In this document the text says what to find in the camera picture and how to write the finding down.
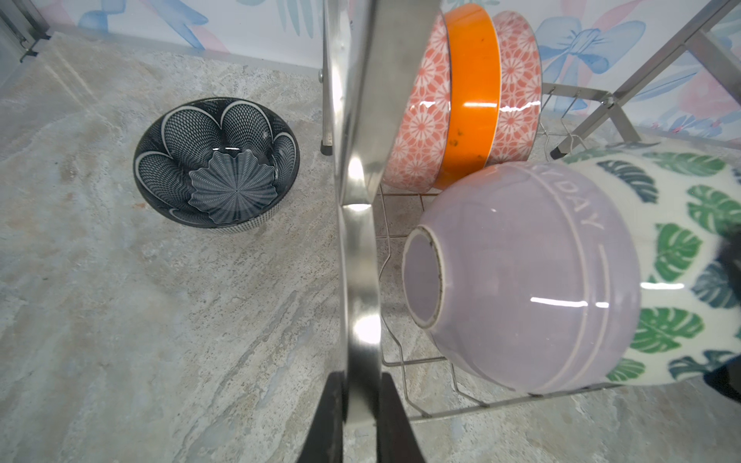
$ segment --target metal dish rack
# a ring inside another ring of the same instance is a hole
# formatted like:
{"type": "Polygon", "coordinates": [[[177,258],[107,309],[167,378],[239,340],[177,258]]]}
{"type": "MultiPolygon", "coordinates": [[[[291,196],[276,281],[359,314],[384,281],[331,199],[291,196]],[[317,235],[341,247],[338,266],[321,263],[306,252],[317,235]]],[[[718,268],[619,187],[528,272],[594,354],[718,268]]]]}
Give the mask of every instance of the metal dish rack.
{"type": "MultiPolygon", "coordinates": [[[[610,119],[623,141],[640,137],[622,110],[622,106],[654,80],[685,51],[690,51],[718,82],[741,104],[741,62],[731,55],[710,29],[741,3],[741,0],[710,0],[692,20],[674,35],[654,56],[625,81],[614,93],[561,84],[543,84],[547,109],[553,96],[598,101],[599,107],[578,127],[570,130],[565,116],[560,116],[563,131],[549,131],[542,120],[536,140],[545,137],[546,159],[558,159],[589,137],[610,119]],[[561,141],[548,152],[551,137],[561,141]]],[[[419,415],[411,422],[447,419],[502,407],[570,396],[609,387],[595,384],[580,390],[528,394],[513,399],[487,402],[460,389],[455,367],[449,363],[452,391],[471,403],[442,412],[429,412],[409,395],[407,367],[447,362],[432,356],[408,359],[402,343],[392,331],[383,313],[379,281],[392,256],[392,240],[406,235],[391,235],[386,199],[391,196],[418,196],[424,210],[425,196],[414,193],[386,193],[380,189],[385,233],[373,230],[373,199],[379,189],[390,146],[404,112],[407,96],[416,76],[416,63],[427,42],[427,34],[437,11],[435,0],[367,0],[353,20],[353,43],[346,1],[325,0],[325,57],[319,80],[324,85],[323,132],[321,151],[335,154],[335,184],[339,217],[339,247],[342,266],[342,348],[345,359],[342,387],[344,420],[348,424],[376,421],[379,409],[381,368],[400,369],[407,405],[419,415]],[[404,17],[415,21],[404,22],[404,17]],[[385,241],[388,254],[377,270],[376,244],[385,241]],[[390,361],[382,352],[382,337],[388,336],[399,351],[399,360],[390,361]]]]}

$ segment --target black bowl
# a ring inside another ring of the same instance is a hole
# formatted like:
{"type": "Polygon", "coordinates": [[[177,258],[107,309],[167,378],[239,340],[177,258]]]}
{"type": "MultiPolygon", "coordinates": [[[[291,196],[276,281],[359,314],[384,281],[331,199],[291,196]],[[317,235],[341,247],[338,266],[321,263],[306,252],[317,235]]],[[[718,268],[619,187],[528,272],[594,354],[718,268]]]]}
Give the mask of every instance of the black bowl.
{"type": "Polygon", "coordinates": [[[299,145],[288,124],[260,104],[202,99],[149,127],[133,169],[144,199],[168,219],[239,232],[277,211],[299,172],[299,145]]]}

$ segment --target wall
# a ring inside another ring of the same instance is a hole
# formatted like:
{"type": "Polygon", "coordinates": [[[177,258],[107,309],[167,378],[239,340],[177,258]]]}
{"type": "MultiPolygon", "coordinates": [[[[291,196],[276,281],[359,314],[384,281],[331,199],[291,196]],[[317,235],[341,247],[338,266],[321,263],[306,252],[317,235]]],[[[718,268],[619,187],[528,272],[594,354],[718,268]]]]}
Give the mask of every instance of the wall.
{"type": "MultiPolygon", "coordinates": [[[[516,10],[536,30],[544,80],[615,90],[704,5],[700,0],[475,1],[516,10]]],[[[322,0],[34,0],[51,24],[189,44],[199,50],[307,67],[322,61],[322,0]]],[[[716,29],[741,56],[741,9],[716,29]]],[[[564,111],[570,99],[558,98],[564,111]]],[[[578,101],[571,112],[585,115],[578,101]]],[[[740,143],[741,107],[691,56],[657,78],[626,111],[634,124],[740,143]]]]}

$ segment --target wire rack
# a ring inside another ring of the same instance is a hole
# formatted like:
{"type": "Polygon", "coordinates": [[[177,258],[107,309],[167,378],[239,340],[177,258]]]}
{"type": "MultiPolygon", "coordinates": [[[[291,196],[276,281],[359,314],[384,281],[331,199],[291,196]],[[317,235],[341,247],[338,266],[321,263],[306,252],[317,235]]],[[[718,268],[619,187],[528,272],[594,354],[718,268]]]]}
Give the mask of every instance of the wire rack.
{"type": "MultiPolygon", "coordinates": [[[[551,101],[552,97],[554,96],[554,91],[551,90],[548,94],[545,95],[545,100],[542,105],[542,110],[545,110],[548,106],[548,103],[551,101]]],[[[584,139],[582,137],[573,134],[572,130],[569,128],[569,124],[571,121],[566,119],[566,115],[568,111],[573,107],[574,103],[576,101],[582,98],[582,95],[580,94],[580,90],[576,90],[576,92],[572,96],[571,104],[568,106],[566,111],[561,114],[560,117],[558,117],[558,124],[560,127],[558,129],[549,130],[546,128],[545,123],[543,121],[543,118],[541,118],[541,121],[539,122],[539,129],[536,134],[536,138],[534,141],[534,147],[537,146],[540,148],[540,145],[542,144],[543,154],[545,156],[546,161],[550,160],[548,153],[549,153],[549,147],[552,145],[551,139],[557,139],[558,141],[561,141],[563,139],[570,139],[572,146],[569,152],[572,150],[578,149],[578,146],[581,145],[584,149],[587,148],[584,139]]],[[[419,199],[419,204],[422,207],[422,211],[425,210],[425,197],[436,197],[438,193],[387,193],[384,191],[384,187],[381,186],[380,191],[380,205],[381,205],[381,213],[382,213],[382,220],[384,227],[382,228],[384,230],[383,233],[376,233],[376,240],[383,240],[386,242],[388,251],[386,253],[385,258],[382,258],[382,263],[379,270],[379,280],[381,280],[381,277],[383,276],[383,272],[387,267],[388,262],[391,260],[393,251],[392,251],[392,240],[406,240],[408,234],[391,234],[389,229],[389,220],[388,220],[388,214],[386,210],[386,199],[389,197],[417,197],[419,199]]],[[[388,324],[386,319],[387,313],[385,313],[384,308],[382,306],[381,310],[381,320],[383,322],[383,333],[385,336],[388,336],[388,339],[390,339],[393,344],[396,346],[396,349],[398,350],[398,359],[397,361],[391,361],[388,360],[386,354],[387,352],[384,352],[382,350],[382,364],[387,369],[398,369],[401,371],[402,375],[402,389],[404,393],[404,400],[406,401],[407,405],[414,409],[418,414],[415,416],[410,416],[411,422],[430,422],[430,421],[436,421],[441,419],[449,419],[453,418],[455,416],[463,416],[463,415],[469,415],[472,413],[481,413],[488,410],[498,410],[504,407],[512,407],[515,405],[520,404],[527,404],[531,402],[537,402],[542,401],[546,399],[552,399],[555,397],[563,397],[563,396],[572,396],[575,394],[583,394],[587,392],[593,392],[597,390],[604,390],[609,389],[613,387],[620,387],[618,384],[595,384],[589,387],[584,387],[582,389],[578,390],[569,390],[569,391],[561,391],[561,392],[555,392],[555,393],[549,393],[549,394],[526,394],[524,396],[515,397],[512,399],[504,399],[504,400],[497,400],[494,402],[491,401],[485,401],[478,399],[474,397],[473,395],[463,392],[460,387],[460,383],[458,378],[456,377],[456,368],[453,365],[452,362],[448,361],[443,356],[431,356],[431,357],[420,357],[415,359],[409,359],[405,357],[404,355],[404,348],[402,346],[401,341],[399,340],[399,337],[394,333],[394,331],[391,329],[391,326],[388,324]],[[448,368],[450,371],[450,379],[451,379],[451,388],[455,396],[457,396],[459,399],[461,399],[461,403],[466,404],[468,403],[468,406],[463,407],[455,407],[451,408],[450,410],[443,410],[443,411],[437,411],[437,412],[431,412],[423,408],[418,404],[418,402],[415,399],[412,399],[410,397],[409,393],[409,383],[408,383],[408,372],[407,368],[412,365],[421,365],[421,364],[435,364],[438,362],[446,362],[448,364],[448,368]]]]}

